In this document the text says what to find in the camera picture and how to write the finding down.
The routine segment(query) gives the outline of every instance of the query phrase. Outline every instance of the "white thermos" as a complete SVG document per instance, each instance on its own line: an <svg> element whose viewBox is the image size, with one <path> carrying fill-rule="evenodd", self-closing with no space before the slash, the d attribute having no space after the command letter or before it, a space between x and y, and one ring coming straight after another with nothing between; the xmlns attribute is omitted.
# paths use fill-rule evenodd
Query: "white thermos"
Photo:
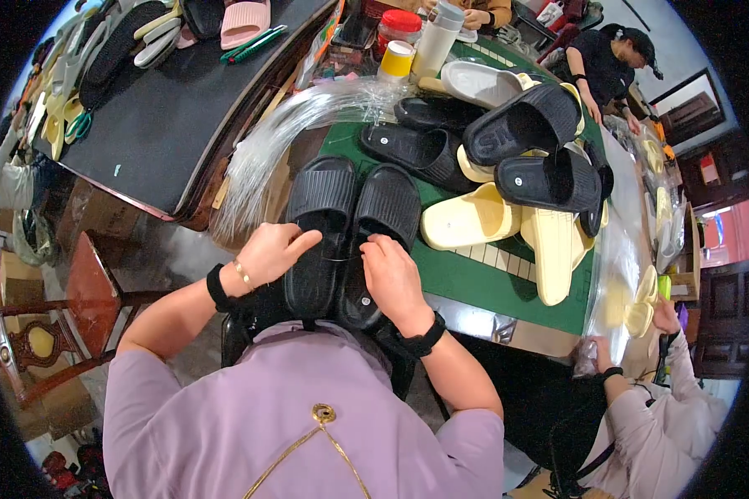
<svg viewBox="0 0 749 499"><path fill-rule="evenodd" d="M410 67L412 76L435 78L455 43L455 37L463 27L463 11L444 0L433 7L427 16L422 38L416 49L414 64Z"/></svg>

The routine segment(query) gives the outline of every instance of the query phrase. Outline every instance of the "hand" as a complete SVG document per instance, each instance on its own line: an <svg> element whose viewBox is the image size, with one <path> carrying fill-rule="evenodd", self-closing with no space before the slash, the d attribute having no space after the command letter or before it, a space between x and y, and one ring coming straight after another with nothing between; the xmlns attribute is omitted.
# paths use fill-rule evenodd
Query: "hand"
<svg viewBox="0 0 749 499"><path fill-rule="evenodd" d="M638 118L636 118L635 115L632 114L632 111L630 111L629 108L624 108L623 114L625 116L625 119L627 120L629 131L635 133L636 135L640 135L640 123L638 121Z"/></svg>
<svg viewBox="0 0 749 499"><path fill-rule="evenodd" d="M614 367L613 361L610 360L610 340L603 336L592 336L591 340L597 344L597 362L596 367L599 374Z"/></svg>
<svg viewBox="0 0 749 499"><path fill-rule="evenodd" d="M663 331L663 334L678 332L681 328L680 319L674 311L674 302L658 296L657 304L655 304L655 314L652 316L652 324L657 329Z"/></svg>
<svg viewBox="0 0 749 499"><path fill-rule="evenodd" d="M422 295L419 269L409 254L382 234L370 235L361 252L367 289L382 313L406 338L427 333L435 315Z"/></svg>
<svg viewBox="0 0 749 499"><path fill-rule="evenodd" d="M249 285L233 264L220 271L222 288L228 296L241 296L268 284L297 263L297 259L322 240L319 231L303 233L297 224L261 224L236 256L250 277Z"/></svg>
<svg viewBox="0 0 749 499"><path fill-rule="evenodd" d="M580 92L580 99L582 100L582 103L585 104L585 108L588 109L588 114L590 114L593 120L597 122L597 125L601 125L602 113L599 111L599 104L593 100L591 94Z"/></svg>
<svg viewBox="0 0 749 499"><path fill-rule="evenodd" d="M484 10L466 9L463 16L463 27L467 30L477 31L482 25L491 22L491 16Z"/></svg>

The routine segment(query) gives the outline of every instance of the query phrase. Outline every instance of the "plastic jar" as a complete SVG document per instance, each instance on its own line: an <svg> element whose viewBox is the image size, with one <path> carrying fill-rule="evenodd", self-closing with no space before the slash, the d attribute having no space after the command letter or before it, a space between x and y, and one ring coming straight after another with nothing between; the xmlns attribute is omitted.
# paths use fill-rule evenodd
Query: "plastic jar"
<svg viewBox="0 0 749 499"><path fill-rule="evenodd" d="M382 14L377 31L378 55L383 55L389 42L416 43L422 35L422 18L407 10L387 10Z"/></svg>

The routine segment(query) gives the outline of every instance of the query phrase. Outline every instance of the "scissors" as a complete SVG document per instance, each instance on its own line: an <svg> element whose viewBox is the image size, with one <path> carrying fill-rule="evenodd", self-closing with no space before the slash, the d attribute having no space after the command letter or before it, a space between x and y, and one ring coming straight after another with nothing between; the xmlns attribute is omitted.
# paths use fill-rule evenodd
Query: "scissors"
<svg viewBox="0 0 749 499"><path fill-rule="evenodd" d="M92 111L90 109L84 110L83 113L77 115L72 122L70 122L67 131L64 134L64 138L69 139L74 136L72 141L76 141L89 133L89 129L92 127Z"/></svg>

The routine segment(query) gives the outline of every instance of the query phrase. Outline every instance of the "black slide sandal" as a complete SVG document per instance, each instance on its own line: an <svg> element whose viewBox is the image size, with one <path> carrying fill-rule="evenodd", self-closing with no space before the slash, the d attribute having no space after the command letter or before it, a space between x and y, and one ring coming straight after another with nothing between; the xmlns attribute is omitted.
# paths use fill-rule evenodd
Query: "black slide sandal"
<svg viewBox="0 0 749 499"><path fill-rule="evenodd" d="M318 230L320 243L283 276L286 305L298 319L323 319L333 304L339 260L355 207L355 166L341 156L320 156L294 178L286 220L303 232Z"/></svg>
<svg viewBox="0 0 749 499"><path fill-rule="evenodd" d="M144 2L133 7L105 41L105 45L94 57L89 69L83 75L83 83L91 87L104 87L119 73L129 61L129 55L139 45L133 39L141 26L165 15L168 9L162 2Z"/></svg>
<svg viewBox="0 0 749 499"><path fill-rule="evenodd" d="M402 126L429 132L444 128L459 136L486 110L458 99L407 97L394 105L394 115Z"/></svg>
<svg viewBox="0 0 749 499"><path fill-rule="evenodd" d="M580 226L585 235L589 237L597 237L602 224L602 210L605 206L604 201L608 199L610 193L613 192L613 169L610 168L608 161L591 142L586 142L583 149L585 150L585 154L587 154L591 159L591 165L593 165L599 173L599 180L601 182L601 202L597 205L595 210L580 212Z"/></svg>
<svg viewBox="0 0 749 499"><path fill-rule="evenodd" d="M577 98L556 83L525 90L469 125L463 147L469 160L497 165L530 149L553 153L574 140L582 110Z"/></svg>
<svg viewBox="0 0 749 499"><path fill-rule="evenodd" d="M480 184L467 179L456 154L460 140L446 130L427 133L388 123L368 125L361 131L363 152L405 168L411 175L455 194L476 190Z"/></svg>
<svg viewBox="0 0 749 499"><path fill-rule="evenodd" d="M601 202L597 170L567 148L547 157L504 160L494 179L502 199L515 205L580 213L596 210Z"/></svg>
<svg viewBox="0 0 749 499"><path fill-rule="evenodd" d="M410 253L421 215L419 191L404 170L385 163L369 173L355 209L347 268L339 288L337 311L342 325L365 331L382 318L367 290L360 246L369 235L384 234Z"/></svg>
<svg viewBox="0 0 749 499"><path fill-rule="evenodd" d="M222 0L181 0L183 19L198 40L220 36L224 16Z"/></svg>

